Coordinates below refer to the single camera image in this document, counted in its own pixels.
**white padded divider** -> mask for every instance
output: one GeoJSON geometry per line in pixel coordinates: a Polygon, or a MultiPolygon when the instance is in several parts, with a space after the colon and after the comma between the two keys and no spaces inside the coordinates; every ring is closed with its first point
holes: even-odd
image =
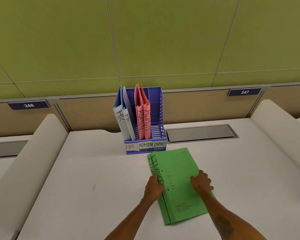
{"type": "Polygon", "coordinates": [[[21,230],[68,137],[49,114],[0,179],[0,227],[21,230]]]}
{"type": "Polygon", "coordinates": [[[300,168],[300,122],[269,99],[250,118],[300,168]]]}

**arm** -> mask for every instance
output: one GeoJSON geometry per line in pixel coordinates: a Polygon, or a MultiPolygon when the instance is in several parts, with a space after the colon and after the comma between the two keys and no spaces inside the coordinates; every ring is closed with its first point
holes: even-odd
{"type": "Polygon", "coordinates": [[[202,170],[196,177],[190,178],[192,187],[204,202],[209,215],[218,230],[221,239],[229,240],[266,240],[252,225],[241,219],[236,214],[227,210],[211,195],[213,187],[210,186],[211,179],[202,170]]]}
{"type": "Polygon", "coordinates": [[[161,196],[164,185],[158,184],[157,173],[152,175],[144,190],[140,203],[128,216],[105,238],[105,240],[133,240],[150,206],[161,196]]]}

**tattoo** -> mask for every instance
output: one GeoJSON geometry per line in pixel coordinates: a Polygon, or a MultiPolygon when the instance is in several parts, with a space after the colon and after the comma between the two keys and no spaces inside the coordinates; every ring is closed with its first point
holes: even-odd
{"type": "Polygon", "coordinates": [[[228,239],[233,236],[233,232],[235,231],[235,229],[233,228],[231,223],[222,215],[217,215],[216,218],[214,218],[213,222],[215,223],[216,228],[222,238],[228,239]]]}

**blue desk organizer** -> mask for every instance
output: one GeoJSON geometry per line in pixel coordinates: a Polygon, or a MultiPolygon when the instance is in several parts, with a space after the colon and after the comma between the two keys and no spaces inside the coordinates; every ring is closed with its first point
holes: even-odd
{"type": "MultiPolygon", "coordinates": [[[[132,107],[133,116],[135,121],[137,121],[136,104],[134,102],[135,89],[127,88],[126,90],[132,107]]],[[[148,87],[143,88],[143,90],[150,102],[151,139],[138,140],[138,127],[137,125],[133,125],[136,140],[124,142],[127,155],[166,150],[167,136],[164,130],[163,94],[161,87],[148,87]]]]}

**number sign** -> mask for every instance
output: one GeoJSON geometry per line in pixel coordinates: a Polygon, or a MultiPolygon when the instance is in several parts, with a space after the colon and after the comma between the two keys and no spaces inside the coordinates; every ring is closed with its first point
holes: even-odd
{"type": "Polygon", "coordinates": [[[50,108],[49,104],[46,100],[42,101],[26,101],[26,102],[10,102],[8,105],[13,110],[21,110],[21,109],[43,109],[50,108]]]}
{"type": "Polygon", "coordinates": [[[246,95],[258,95],[261,88],[238,88],[230,89],[228,96],[246,96],[246,95]]]}

